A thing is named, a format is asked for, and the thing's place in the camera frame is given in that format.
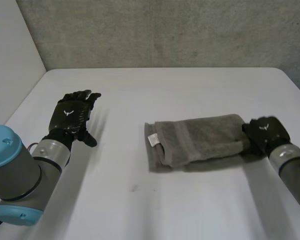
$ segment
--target white wall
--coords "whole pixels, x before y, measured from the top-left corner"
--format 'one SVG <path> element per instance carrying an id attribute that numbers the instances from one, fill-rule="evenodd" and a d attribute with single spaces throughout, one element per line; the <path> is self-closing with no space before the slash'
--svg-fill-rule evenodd
<path id="1" fill-rule="evenodd" d="M 46 69 L 15 0 L 0 0 L 0 124 L 4 124 Z"/>

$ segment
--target gray wall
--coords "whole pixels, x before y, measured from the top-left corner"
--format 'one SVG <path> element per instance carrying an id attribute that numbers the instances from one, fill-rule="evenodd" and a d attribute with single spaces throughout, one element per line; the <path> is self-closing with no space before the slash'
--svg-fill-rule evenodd
<path id="1" fill-rule="evenodd" d="M 300 88 L 300 0 L 17 0 L 47 70 L 275 67 Z"/>

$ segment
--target black ring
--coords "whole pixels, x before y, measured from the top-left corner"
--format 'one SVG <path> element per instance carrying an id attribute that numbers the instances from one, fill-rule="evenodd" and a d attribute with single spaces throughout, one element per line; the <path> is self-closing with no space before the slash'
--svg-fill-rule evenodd
<path id="1" fill-rule="evenodd" d="M 300 156 L 291 158 L 291 159 L 289 159 L 288 161 L 286 161 L 284 164 L 281 165 L 281 167 L 279 168 L 279 172 L 278 172 L 280 178 L 281 178 L 281 172 L 282 172 L 282 170 L 284 169 L 285 165 L 287 165 L 288 163 L 290 163 L 290 162 L 292 162 L 292 161 L 295 161 L 295 160 L 300 160 Z"/>
<path id="2" fill-rule="evenodd" d="M 32 188 L 30 188 L 28 191 L 26 191 L 24 194 L 21 194 L 20 196 L 17 196 L 17 197 L 14 197 L 14 198 L 9 198 L 9 199 L 1 198 L 1 200 L 6 201 L 6 202 L 17 201 L 17 200 L 22 199 L 25 196 L 29 195 L 30 193 L 32 193 L 38 187 L 38 185 L 39 185 L 39 183 L 41 182 L 41 179 L 42 179 L 42 170 L 41 170 L 40 166 L 39 166 L 39 168 L 40 168 L 39 179 L 36 181 L 35 185 Z"/>
<path id="3" fill-rule="evenodd" d="M 52 160 L 50 160 L 48 158 L 45 158 L 45 157 L 42 157 L 42 156 L 34 156 L 33 159 L 37 160 L 37 161 L 43 161 L 43 162 L 46 162 L 48 164 L 51 164 L 56 169 L 58 169 L 58 171 L 60 172 L 60 174 L 62 173 L 61 167 L 56 162 L 54 162 L 54 161 L 52 161 Z"/>

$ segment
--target white logo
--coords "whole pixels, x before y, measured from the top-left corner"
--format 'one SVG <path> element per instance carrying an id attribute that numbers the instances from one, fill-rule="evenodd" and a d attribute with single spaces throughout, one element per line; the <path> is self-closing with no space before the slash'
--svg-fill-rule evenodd
<path id="1" fill-rule="evenodd" d="M 68 116 L 68 115 L 72 114 L 74 111 L 72 110 L 71 112 L 66 112 L 66 111 L 64 110 L 63 112 L 64 112 L 65 115 Z"/>
<path id="2" fill-rule="evenodd" d="M 269 128 L 269 124 L 267 126 L 260 126 L 259 129 L 267 131 Z"/>

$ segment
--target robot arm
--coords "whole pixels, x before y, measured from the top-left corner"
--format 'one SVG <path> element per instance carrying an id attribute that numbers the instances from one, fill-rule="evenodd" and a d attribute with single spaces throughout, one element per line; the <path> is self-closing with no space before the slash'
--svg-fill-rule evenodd
<path id="1" fill-rule="evenodd" d="M 300 204 L 300 148 L 290 142 L 289 134 L 275 117 L 253 119 L 242 125 L 251 143 L 262 153 Z"/>
<path id="2" fill-rule="evenodd" d="M 97 145 L 86 122 L 100 96 L 90 90 L 66 94 L 55 107 L 49 134 L 32 155 L 12 129 L 0 125 L 0 221 L 22 226 L 39 221 L 69 162 L 73 141 Z"/>

